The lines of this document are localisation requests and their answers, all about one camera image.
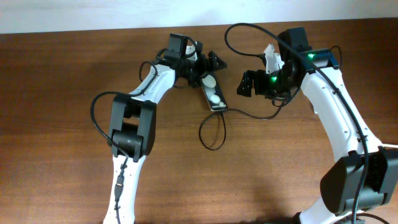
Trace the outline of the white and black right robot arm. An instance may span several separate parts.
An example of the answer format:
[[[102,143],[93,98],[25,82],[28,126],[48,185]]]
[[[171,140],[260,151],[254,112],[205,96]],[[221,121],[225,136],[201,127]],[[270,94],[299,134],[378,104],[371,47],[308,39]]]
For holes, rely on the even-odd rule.
[[[239,95],[289,101],[298,89],[311,102],[332,146],[335,165],[320,182],[320,198],[294,216],[295,223],[354,223],[390,202],[397,184],[397,151],[386,149],[349,96],[340,65],[329,49],[314,50],[304,28],[277,37],[280,54],[262,56],[265,70],[248,70]]]

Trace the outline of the black smartphone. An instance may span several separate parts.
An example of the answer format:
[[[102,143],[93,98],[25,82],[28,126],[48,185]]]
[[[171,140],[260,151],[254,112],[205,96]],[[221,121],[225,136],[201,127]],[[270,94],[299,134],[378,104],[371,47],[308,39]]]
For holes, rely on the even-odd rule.
[[[225,111],[228,109],[225,97],[213,72],[205,72],[200,78],[200,83],[210,110]]]

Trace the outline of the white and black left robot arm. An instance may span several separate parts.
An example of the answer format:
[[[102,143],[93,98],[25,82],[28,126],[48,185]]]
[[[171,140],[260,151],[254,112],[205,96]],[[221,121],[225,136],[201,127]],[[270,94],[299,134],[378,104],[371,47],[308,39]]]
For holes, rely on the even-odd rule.
[[[168,46],[158,51],[149,74],[130,93],[115,92],[105,135],[113,156],[113,181],[104,223],[134,223],[139,176],[155,142],[157,105],[179,78],[194,88],[203,79],[227,67],[214,51],[203,54],[203,45],[191,37],[170,34]]]

